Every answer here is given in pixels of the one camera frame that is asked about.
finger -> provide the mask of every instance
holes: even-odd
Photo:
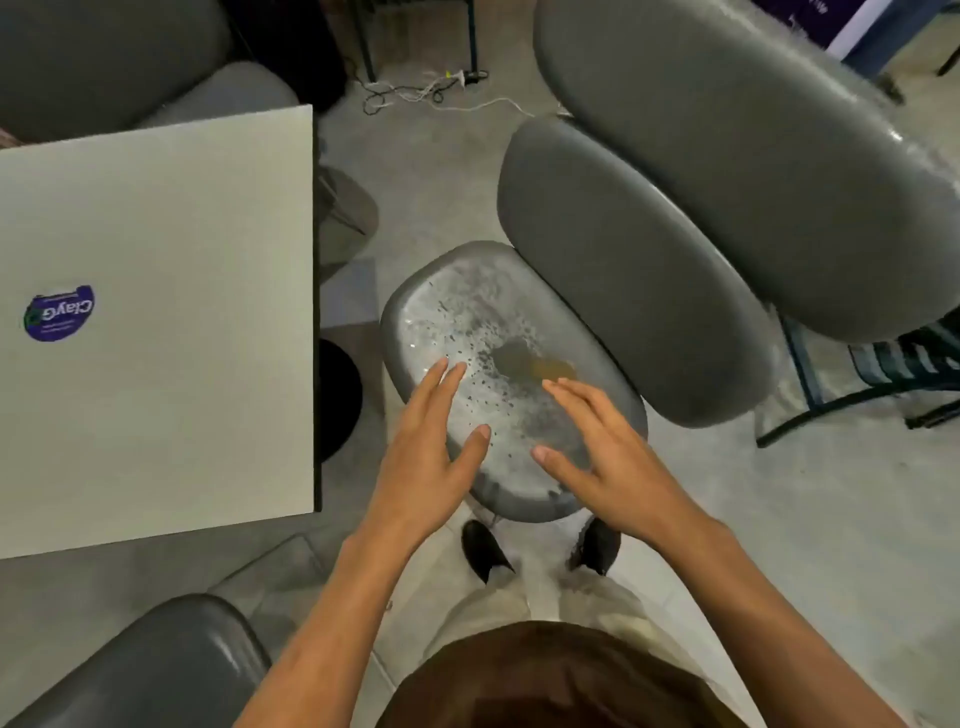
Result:
[[[615,432],[624,432],[636,434],[636,431],[627,422],[627,418],[611,402],[610,397],[602,389],[592,387],[576,379],[567,379],[565,376],[557,379],[557,383],[564,389],[568,389],[573,394],[590,405],[590,409],[596,414],[597,418],[606,427]]]
[[[549,379],[543,381],[543,389],[545,389],[550,396],[557,401],[557,404],[564,409],[566,414],[570,416],[570,419],[577,425],[577,429],[583,434],[585,440],[587,438],[595,438],[602,434],[603,424],[593,410],[590,409],[589,404]]]
[[[600,479],[596,475],[580,470],[561,452],[546,445],[537,445],[530,450],[530,454],[541,468],[584,502],[589,502],[592,494],[600,487]]]
[[[458,487],[463,488],[464,495],[473,485],[473,478],[480,470],[480,464],[487,457],[487,450],[490,449],[490,426],[480,425],[470,433],[467,441],[464,442],[464,448],[460,450],[460,455],[450,465],[450,479]]]
[[[403,408],[403,414],[400,415],[400,429],[412,429],[420,426],[420,423],[423,422],[423,416],[426,414],[427,406],[430,404],[430,396],[437,388],[445,371],[446,357],[444,356],[427,370],[423,380],[410,395],[407,406]]]
[[[457,394],[457,387],[460,386],[460,380],[464,378],[466,372],[467,364],[460,361],[446,373],[444,381],[437,387],[427,405],[426,414],[423,416],[424,425],[446,432],[446,420],[450,416],[450,407]]]

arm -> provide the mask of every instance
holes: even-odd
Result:
[[[533,456],[611,527],[645,541],[681,577],[771,728],[905,728],[767,581],[732,532],[690,498],[600,390],[544,382],[580,428],[592,473]]]
[[[367,514],[234,728],[348,728],[396,581],[417,547],[453,515],[487,454],[486,425],[473,431],[455,462],[446,453],[446,420],[466,370],[457,364],[444,376],[441,359],[414,391]]]

gray chair seat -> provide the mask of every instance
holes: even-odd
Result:
[[[268,669],[229,603],[181,596],[127,627],[7,728],[229,728]]]
[[[643,402],[589,330],[510,246],[472,242],[406,280],[381,319],[384,361],[404,401],[443,355],[469,368],[447,428],[455,456],[475,427],[491,426],[491,449],[473,495],[494,513],[553,521],[580,503],[530,457],[544,443],[589,467],[580,433],[542,390],[571,376],[604,388],[646,435]]]
[[[294,107],[297,94],[259,63],[229,63],[180,98],[160,107],[137,127],[162,127],[253,111]]]

puddle of liquid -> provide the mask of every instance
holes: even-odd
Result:
[[[493,366],[500,374],[521,382],[540,384],[544,379],[558,379],[561,376],[577,378],[577,371],[570,362],[537,356],[521,339],[511,339],[491,350],[490,355]]]

left hand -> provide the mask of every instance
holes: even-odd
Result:
[[[408,556],[453,515],[490,446],[490,426],[480,425],[450,462],[446,420],[467,365],[460,362],[449,372],[446,365],[444,357],[430,367],[407,402],[360,526],[360,532],[387,539]]]

